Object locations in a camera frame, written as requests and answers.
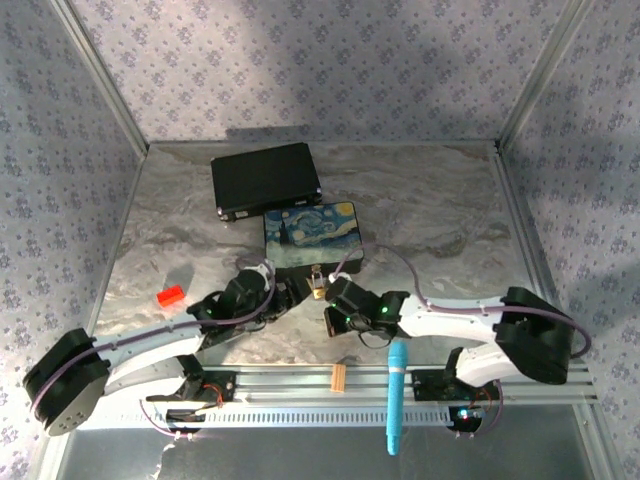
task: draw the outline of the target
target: black case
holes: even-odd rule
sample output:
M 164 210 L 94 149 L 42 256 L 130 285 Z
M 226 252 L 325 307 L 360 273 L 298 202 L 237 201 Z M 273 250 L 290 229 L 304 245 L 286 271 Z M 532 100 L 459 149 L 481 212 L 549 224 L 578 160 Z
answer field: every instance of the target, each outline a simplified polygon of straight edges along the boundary
M 322 200 L 306 143 L 214 158 L 211 173 L 216 208 L 223 221 L 278 208 L 316 205 Z

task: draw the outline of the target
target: red lego brick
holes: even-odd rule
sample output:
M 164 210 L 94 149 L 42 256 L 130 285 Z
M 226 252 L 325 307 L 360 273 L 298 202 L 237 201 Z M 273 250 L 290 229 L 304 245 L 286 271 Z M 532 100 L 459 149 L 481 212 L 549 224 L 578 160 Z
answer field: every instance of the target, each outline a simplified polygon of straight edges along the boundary
M 180 285 L 174 285 L 171 288 L 167 288 L 164 292 L 160 292 L 156 295 L 158 303 L 163 307 L 168 307 L 184 298 L 184 292 Z

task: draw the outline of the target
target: patterned wallpaper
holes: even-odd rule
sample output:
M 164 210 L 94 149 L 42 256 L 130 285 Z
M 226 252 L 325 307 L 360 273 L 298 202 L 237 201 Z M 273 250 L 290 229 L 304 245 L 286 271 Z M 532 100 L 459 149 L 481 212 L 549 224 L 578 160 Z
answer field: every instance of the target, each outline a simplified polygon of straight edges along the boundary
M 509 155 L 629 478 L 640 479 L 640 5 L 597 1 Z
M 0 2 L 0 479 L 41 435 L 20 382 L 86 324 L 137 158 L 44 0 Z
M 551 0 L 74 0 L 147 141 L 494 139 Z

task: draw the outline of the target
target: small wooden piece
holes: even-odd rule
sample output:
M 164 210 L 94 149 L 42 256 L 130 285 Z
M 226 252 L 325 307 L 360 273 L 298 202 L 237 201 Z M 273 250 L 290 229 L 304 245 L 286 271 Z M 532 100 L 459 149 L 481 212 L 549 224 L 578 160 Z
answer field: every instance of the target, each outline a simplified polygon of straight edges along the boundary
M 331 391 L 344 393 L 345 384 L 347 383 L 347 366 L 335 364 L 333 366 L 333 374 L 331 375 Z

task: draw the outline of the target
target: blue marker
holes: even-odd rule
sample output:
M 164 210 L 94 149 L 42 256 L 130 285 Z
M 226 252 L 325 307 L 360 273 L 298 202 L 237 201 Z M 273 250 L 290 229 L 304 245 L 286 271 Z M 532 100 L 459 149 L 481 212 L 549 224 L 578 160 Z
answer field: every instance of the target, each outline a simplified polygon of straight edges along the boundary
M 387 451 L 397 455 L 402 437 L 402 403 L 404 401 L 404 374 L 409 361 L 407 344 L 396 340 L 389 348 L 389 393 L 387 397 Z

